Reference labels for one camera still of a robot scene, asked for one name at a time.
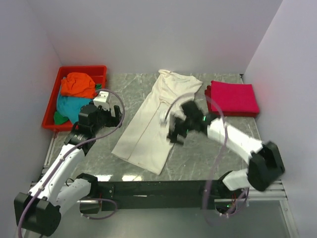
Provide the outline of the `white t shirt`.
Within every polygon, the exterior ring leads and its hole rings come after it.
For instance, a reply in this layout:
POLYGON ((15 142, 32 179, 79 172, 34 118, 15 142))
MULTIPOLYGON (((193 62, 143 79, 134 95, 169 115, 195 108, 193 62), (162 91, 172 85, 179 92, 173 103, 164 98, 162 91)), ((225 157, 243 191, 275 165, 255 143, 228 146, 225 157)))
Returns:
POLYGON ((123 132, 112 154, 159 175, 164 168, 172 144, 167 140, 167 127, 159 117, 167 111, 182 115, 180 105, 193 100, 202 86, 194 76, 159 70, 159 76, 133 119, 123 132))

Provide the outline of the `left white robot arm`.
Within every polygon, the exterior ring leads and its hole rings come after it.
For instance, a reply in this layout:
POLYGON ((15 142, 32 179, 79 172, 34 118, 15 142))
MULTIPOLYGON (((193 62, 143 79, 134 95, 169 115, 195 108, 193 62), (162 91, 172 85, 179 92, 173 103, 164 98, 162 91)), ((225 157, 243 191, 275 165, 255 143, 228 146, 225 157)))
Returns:
POLYGON ((124 106, 110 109, 93 104, 85 105, 79 120, 67 135, 59 156, 44 176, 27 192, 18 193, 14 199, 14 211, 18 237, 26 229, 44 236, 51 236, 59 226, 62 216, 78 200, 99 197, 98 178, 80 174, 74 182, 64 188, 64 184, 79 162, 99 139, 96 135, 104 127, 117 130, 125 118, 124 106))

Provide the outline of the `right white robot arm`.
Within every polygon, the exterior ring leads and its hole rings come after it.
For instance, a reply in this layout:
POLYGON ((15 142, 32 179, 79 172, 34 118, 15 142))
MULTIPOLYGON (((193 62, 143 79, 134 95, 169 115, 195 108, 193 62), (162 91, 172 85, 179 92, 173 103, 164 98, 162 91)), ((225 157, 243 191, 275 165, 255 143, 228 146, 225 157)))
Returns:
POLYGON ((190 131, 200 132, 235 152, 248 166, 239 171, 230 171, 218 179, 217 192, 221 197, 228 198, 235 190, 250 186, 263 192, 285 173, 275 143, 265 143, 250 137, 214 113, 204 114, 194 101, 183 103, 181 109, 184 114, 181 118, 174 113, 167 113, 167 139, 171 143, 182 145, 179 136, 186 138, 190 131))

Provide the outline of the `light blue t shirt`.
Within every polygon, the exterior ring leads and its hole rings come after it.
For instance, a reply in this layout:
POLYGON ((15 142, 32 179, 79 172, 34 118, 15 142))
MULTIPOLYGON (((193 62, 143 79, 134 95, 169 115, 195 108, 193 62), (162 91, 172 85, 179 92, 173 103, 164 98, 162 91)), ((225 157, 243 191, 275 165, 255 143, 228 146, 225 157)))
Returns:
POLYGON ((67 117, 74 124, 78 121, 81 108, 88 105, 91 100, 89 98, 58 95, 56 109, 63 117, 67 117))

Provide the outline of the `green t shirt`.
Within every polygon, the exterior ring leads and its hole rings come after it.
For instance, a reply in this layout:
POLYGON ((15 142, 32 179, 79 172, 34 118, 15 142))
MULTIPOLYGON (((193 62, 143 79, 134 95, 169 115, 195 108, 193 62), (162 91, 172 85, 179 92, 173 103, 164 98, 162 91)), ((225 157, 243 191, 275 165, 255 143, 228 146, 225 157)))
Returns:
MULTIPOLYGON (((102 88, 101 84, 96 84, 96 89, 101 89, 101 88, 102 88)), ((61 125, 67 121, 70 121, 67 117, 63 117, 57 110, 54 113, 53 119, 54 119, 55 124, 57 124, 57 125, 61 125)))

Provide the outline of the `orange t shirt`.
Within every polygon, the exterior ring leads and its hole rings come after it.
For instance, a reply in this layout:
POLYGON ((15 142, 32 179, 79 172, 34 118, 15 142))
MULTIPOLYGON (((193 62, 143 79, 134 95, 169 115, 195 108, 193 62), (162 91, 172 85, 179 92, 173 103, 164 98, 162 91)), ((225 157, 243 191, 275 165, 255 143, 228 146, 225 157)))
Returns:
POLYGON ((72 72, 61 80, 60 94, 68 97, 92 99, 96 84, 86 73, 72 72))

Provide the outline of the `red plastic bin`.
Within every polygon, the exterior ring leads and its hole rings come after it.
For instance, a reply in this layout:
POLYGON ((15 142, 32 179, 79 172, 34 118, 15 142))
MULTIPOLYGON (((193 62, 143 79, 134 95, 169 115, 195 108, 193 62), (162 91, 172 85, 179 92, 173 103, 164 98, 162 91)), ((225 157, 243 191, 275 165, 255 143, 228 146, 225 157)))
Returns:
POLYGON ((69 73, 79 72, 89 75, 96 84, 101 84, 103 88, 106 87, 106 72, 107 67, 105 65, 88 65, 88 66, 62 66, 59 68, 55 83, 52 89, 52 93, 47 105, 47 109, 42 121, 42 128, 51 130, 53 132, 70 131, 73 124, 67 121, 61 125, 57 125, 54 122, 53 116, 56 111, 56 102, 58 92, 61 85, 61 80, 69 73))

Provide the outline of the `black base bar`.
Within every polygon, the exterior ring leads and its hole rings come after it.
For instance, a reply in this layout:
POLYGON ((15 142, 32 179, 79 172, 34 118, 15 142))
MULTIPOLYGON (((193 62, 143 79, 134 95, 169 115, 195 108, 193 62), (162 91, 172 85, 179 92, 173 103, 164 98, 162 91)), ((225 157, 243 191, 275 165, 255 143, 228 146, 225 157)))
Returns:
POLYGON ((205 180, 102 181, 80 201, 110 199, 118 209, 202 208, 205 180))

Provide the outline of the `aluminium rail frame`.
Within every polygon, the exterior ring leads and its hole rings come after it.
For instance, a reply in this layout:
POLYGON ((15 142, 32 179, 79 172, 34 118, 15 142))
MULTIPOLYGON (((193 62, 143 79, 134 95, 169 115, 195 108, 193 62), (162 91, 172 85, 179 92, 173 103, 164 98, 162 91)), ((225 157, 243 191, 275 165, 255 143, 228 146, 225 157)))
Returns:
POLYGON ((98 181, 94 176, 81 174, 71 184, 39 181, 28 193, 14 200, 16 222, 44 236, 52 235, 63 214, 75 203, 94 201, 97 208, 84 215, 119 209, 196 208, 216 210, 231 217, 250 201, 278 201, 289 232, 296 231, 284 187, 276 181, 266 189, 241 185, 227 188, 224 179, 193 181, 98 181))

